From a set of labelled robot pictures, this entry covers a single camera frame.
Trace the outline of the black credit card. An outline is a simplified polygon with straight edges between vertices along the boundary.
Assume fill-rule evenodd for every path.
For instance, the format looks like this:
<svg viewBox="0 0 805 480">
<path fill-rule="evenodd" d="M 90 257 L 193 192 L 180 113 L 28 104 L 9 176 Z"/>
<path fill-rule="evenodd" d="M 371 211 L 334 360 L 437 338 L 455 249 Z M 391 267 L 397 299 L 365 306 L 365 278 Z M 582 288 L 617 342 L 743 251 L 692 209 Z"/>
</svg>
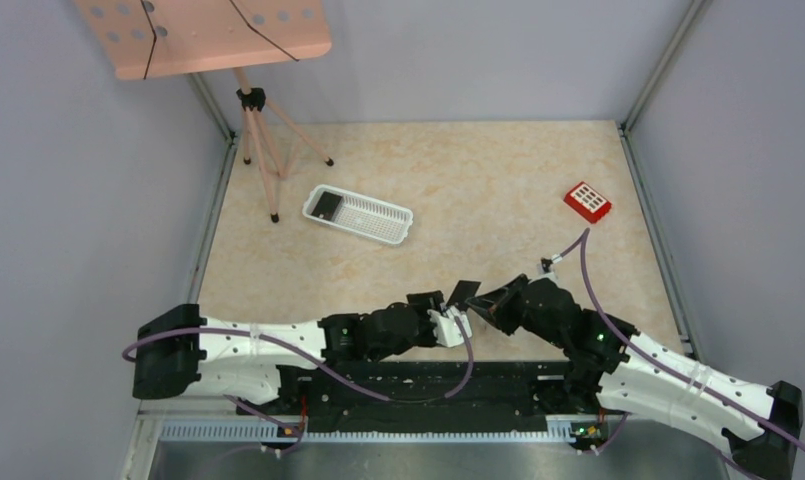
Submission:
<svg viewBox="0 0 805 480">
<path fill-rule="evenodd" d="M 467 301 L 476 296 L 480 286 L 479 281 L 459 280 L 446 301 L 446 305 L 456 307 L 459 310 L 467 310 Z"/>
<path fill-rule="evenodd" d="M 310 215 L 325 221 L 332 221 L 342 202 L 342 195 L 330 191 L 324 191 L 318 197 L 313 209 L 310 212 Z"/>
</svg>

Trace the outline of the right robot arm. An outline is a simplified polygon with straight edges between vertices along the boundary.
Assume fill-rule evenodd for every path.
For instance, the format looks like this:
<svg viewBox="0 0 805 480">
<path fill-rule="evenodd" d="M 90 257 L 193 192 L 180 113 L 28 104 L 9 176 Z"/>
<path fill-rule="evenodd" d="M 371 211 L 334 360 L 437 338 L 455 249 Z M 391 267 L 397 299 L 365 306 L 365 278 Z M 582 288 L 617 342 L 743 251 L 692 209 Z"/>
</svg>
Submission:
<svg viewBox="0 0 805 480">
<path fill-rule="evenodd" d="M 680 355 L 581 307 L 551 277 L 521 274 L 468 304 L 507 335 L 524 329 L 563 351 L 572 409 L 636 414 L 710 443 L 752 475 L 791 478 L 797 448 L 766 424 L 799 435 L 802 393 L 794 385 L 745 382 Z"/>
</svg>

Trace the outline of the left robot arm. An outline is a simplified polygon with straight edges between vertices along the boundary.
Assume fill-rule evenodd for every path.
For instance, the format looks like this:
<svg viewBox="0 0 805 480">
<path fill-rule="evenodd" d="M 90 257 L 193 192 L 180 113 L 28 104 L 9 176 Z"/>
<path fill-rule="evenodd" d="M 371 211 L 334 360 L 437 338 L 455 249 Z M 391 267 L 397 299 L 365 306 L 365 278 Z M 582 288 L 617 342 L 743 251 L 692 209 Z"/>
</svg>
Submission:
<svg viewBox="0 0 805 480">
<path fill-rule="evenodd" d="M 472 348 L 468 302 L 477 281 L 459 281 L 450 297 L 440 291 L 410 294 L 403 302 L 368 313 L 333 314 L 304 322 L 261 324 L 204 316 L 196 303 L 175 306 L 140 327 L 121 353 L 133 364 L 133 395 L 160 400 L 184 394 L 222 395 L 286 413 L 298 386 L 282 369 L 319 369 L 374 399 L 333 367 L 379 362 L 415 348 Z"/>
</svg>

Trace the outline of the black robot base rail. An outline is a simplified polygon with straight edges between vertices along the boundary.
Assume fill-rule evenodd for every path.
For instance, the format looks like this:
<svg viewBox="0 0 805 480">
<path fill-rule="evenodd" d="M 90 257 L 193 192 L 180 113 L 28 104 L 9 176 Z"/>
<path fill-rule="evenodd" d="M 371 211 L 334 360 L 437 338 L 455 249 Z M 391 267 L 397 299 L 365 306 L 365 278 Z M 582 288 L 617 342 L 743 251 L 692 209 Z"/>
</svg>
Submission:
<svg viewBox="0 0 805 480">
<path fill-rule="evenodd" d="M 282 367 L 278 398 L 261 413 L 313 434 L 544 432 L 560 417 L 612 418 L 566 387 L 565 361 L 339 363 L 342 381 L 320 370 Z"/>
</svg>

